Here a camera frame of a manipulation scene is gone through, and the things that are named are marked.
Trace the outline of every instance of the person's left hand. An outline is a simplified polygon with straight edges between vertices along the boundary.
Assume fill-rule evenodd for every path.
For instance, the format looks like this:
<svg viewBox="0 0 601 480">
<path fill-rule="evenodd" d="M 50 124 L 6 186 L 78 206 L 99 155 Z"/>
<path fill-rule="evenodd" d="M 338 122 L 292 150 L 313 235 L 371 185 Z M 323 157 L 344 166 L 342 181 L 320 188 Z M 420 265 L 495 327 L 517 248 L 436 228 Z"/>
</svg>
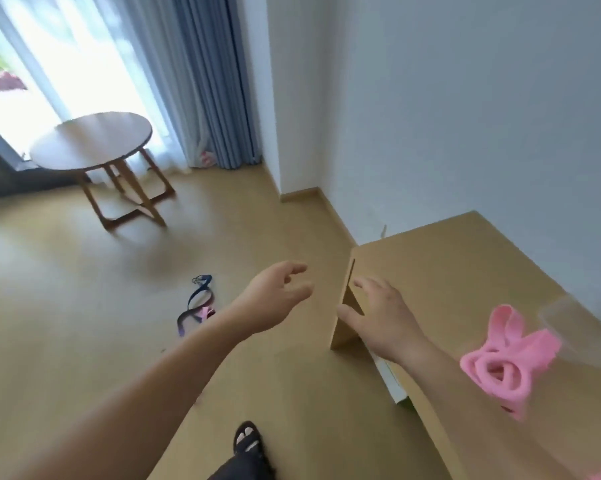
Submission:
<svg viewBox="0 0 601 480">
<path fill-rule="evenodd" d="M 283 261 L 258 273 L 247 288 L 231 304 L 249 333 L 269 330 L 281 323 L 294 306 L 309 298 L 313 283 L 303 283 L 296 288 L 286 287 L 292 274 L 304 273 L 307 265 Z"/>
</svg>

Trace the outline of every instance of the black pants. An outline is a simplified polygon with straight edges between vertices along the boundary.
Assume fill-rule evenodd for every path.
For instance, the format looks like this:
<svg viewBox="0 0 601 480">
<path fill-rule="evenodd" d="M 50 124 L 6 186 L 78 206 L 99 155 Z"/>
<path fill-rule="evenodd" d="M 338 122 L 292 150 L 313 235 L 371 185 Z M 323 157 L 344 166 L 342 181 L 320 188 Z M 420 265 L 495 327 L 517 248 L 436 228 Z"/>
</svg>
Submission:
<svg viewBox="0 0 601 480">
<path fill-rule="evenodd" d="M 242 452 L 233 455 L 209 480 L 275 480 L 260 456 Z"/>
</svg>

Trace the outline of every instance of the wooden table base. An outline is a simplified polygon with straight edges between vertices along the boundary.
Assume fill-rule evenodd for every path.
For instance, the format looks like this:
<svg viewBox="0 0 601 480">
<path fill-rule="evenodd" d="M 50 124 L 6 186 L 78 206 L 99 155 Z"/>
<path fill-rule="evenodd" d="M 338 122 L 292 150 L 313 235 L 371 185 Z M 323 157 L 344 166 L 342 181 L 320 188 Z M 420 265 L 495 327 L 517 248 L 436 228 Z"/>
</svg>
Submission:
<svg viewBox="0 0 601 480">
<path fill-rule="evenodd" d="M 89 190 L 89 186 L 85 179 L 86 174 L 82 173 L 78 177 L 78 183 L 80 184 L 81 188 L 83 189 L 83 192 L 85 192 L 87 199 L 91 203 L 92 208 L 94 209 L 96 215 L 100 219 L 100 222 L 103 224 L 103 227 L 107 231 L 116 229 L 116 227 L 118 227 L 119 225 L 124 224 L 125 222 L 128 222 L 139 216 L 149 217 L 156 224 L 163 226 L 163 227 L 167 226 L 167 224 L 165 223 L 165 220 L 158 213 L 154 204 L 157 202 L 160 202 L 166 198 L 169 198 L 173 195 L 176 195 L 176 191 L 171 186 L 168 179 L 166 179 L 166 177 L 160 171 L 160 169 L 158 168 L 156 163 L 154 163 L 154 161 L 151 159 L 151 157 L 147 154 L 147 152 L 145 151 L 144 148 L 140 149 L 140 154 L 143 156 L 143 158 L 149 165 L 149 168 L 152 169 L 155 174 L 157 174 L 157 176 L 160 178 L 160 180 L 162 180 L 162 182 L 165 185 L 165 191 L 156 195 L 155 197 L 151 197 L 151 198 L 148 197 L 147 194 L 145 193 L 145 191 L 140 186 L 140 183 L 139 183 L 138 179 L 136 178 L 136 176 L 130 170 L 127 163 L 125 163 L 125 160 L 113 161 L 112 166 L 115 167 L 116 170 L 118 170 L 118 172 L 120 174 L 120 178 L 124 178 L 125 180 L 127 180 L 127 183 L 132 188 L 132 190 L 134 190 L 134 192 L 137 193 L 138 197 L 140 197 L 140 202 L 137 202 L 135 199 L 133 199 L 132 197 L 127 195 L 127 193 L 125 192 L 125 189 L 123 188 L 123 186 L 120 184 L 120 181 L 118 180 L 119 177 L 116 177 L 116 175 L 114 175 L 112 167 L 109 164 L 103 165 L 102 168 L 104 168 L 104 170 L 107 173 L 107 175 L 109 176 L 109 178 L 112 179 L 114 187 L 116 187 L 116 190 L 118 190 L 118 192 L 120 192 L 120 195 L 122 195 L 123 197 L 125 197 L 125 199 L 127 199 L 128 201 L 130 201 L 134 205 L 136 205 L 136 209 L 128 212 L 127 214 L 123 214 L 120 217 L 116 217 L 115 219 L 109 219 L 103 215 L 103 212 L 101 211 L 100 207 L 98 207 L 98 202 L 96 202 L 94 195 L 92 194 L 91 190 Z"/>
</svg>

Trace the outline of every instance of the wooden floor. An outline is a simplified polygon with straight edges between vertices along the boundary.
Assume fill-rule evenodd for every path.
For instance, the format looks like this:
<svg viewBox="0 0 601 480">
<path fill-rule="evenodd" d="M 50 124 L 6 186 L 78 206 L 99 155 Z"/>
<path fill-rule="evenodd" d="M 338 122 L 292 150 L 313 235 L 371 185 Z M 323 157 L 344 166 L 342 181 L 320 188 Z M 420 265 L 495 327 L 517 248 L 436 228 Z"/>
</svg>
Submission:
<svg viewBox="0 0 601 480">
<path fill-rule="evenodd" d="M 280 480 L 447 479 L 362 346 L 328 350 L 349 250 L 324 204 L 281 204 L 259 167 L 170 179 L 166 230 L 139 218 L 107 233 L 78 188 L 0 200 L 0 471 L 178 340 L 192 277 L 213 274 L 222 307 L 294 258 L 309 263 L 314 297 L 228 357 L 151 478 L 207 478 L 252 419 Z M 105 212 L 123 205 L 96 196 Z"/>
</svg>

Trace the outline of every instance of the person's left arm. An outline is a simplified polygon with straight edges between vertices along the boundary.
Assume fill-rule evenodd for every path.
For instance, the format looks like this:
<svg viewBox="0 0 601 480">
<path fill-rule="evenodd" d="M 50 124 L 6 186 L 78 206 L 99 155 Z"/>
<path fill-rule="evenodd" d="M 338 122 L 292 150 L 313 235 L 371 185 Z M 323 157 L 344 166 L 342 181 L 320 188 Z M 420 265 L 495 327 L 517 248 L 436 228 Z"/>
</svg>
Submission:
<svg viewBox="0 0 601 480">
<path fill-rule="evenodd" d="M 281 262 L 258 274 L 225 310 L 204 322 L 136 379 L 29 460 L 12 480 L 142 480 L 233 348 L 282 322 L 310 297 L 311 284 L 287 289 L 307 265 Z"/>
</svg>

